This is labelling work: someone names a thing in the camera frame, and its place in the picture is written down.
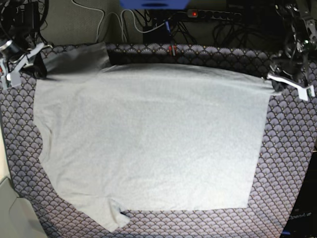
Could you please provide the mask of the black power adapter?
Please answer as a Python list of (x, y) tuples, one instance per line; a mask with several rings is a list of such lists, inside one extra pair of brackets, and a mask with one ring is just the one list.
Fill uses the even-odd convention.
[(37, 31), (40, 28), (39, 4), (32, 1), (21, 5), (15, 20), (16, 26), (30, 31)]

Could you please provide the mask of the blue box overhead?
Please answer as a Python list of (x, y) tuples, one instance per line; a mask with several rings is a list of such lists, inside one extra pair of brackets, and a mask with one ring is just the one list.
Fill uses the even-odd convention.
[(120, 0), (126, 9), (185, 9), (189, 0)]

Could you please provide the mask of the black power strip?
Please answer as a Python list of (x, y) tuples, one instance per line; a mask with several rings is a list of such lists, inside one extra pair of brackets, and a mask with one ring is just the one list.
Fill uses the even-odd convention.
[(242, 14), (230, 11), (215, 11), (215, 10), (187, 10), (187, 16), (189, 18), (201, 19), (201, 20), (234, 20), (241, 21), (243, 19)]

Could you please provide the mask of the beige plastic bin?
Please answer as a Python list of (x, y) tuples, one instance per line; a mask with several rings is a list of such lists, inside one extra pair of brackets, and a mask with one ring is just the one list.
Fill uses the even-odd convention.
[(31, 203), (19, 197), (8, 177), (0, 182), (0, 236), (2, 238), (47, 236)]

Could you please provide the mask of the black box under table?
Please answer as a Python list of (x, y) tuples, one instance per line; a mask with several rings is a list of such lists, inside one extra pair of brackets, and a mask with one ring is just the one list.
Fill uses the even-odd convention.
[(152, 32), (143, 34), (144, 44), (150, 44), (150, 43), (167, 44), (169, 42), (170, 42), (170, 36), (165, 25)]

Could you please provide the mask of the grey T-shirt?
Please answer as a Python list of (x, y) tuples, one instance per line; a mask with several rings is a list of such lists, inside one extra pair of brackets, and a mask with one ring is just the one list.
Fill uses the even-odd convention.
[(108, 231), (124, 210), (246, 208), (269, 81), (183, 64), (111, 65), (103, 44), (49, 56), (36, 83), (39, 160), (57, 194)]

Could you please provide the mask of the red black table clamp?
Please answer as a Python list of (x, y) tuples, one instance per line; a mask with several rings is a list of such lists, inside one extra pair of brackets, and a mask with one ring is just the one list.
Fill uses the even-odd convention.
[(168, 52), (171, 56), (175, 57), (175, 56), (177, 55), (177, 46), (176, 46), (176, 45), (173, 45), (173, 44), (172, 44), (172, 45), (169, 45), (167, 52)]

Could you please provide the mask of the black OpenArm case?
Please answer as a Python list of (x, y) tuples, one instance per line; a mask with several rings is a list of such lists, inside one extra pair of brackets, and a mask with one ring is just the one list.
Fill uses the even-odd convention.
[(281, 233), (282, 238), (317, 236), (317, 153), (313, 152), (298, 198)]

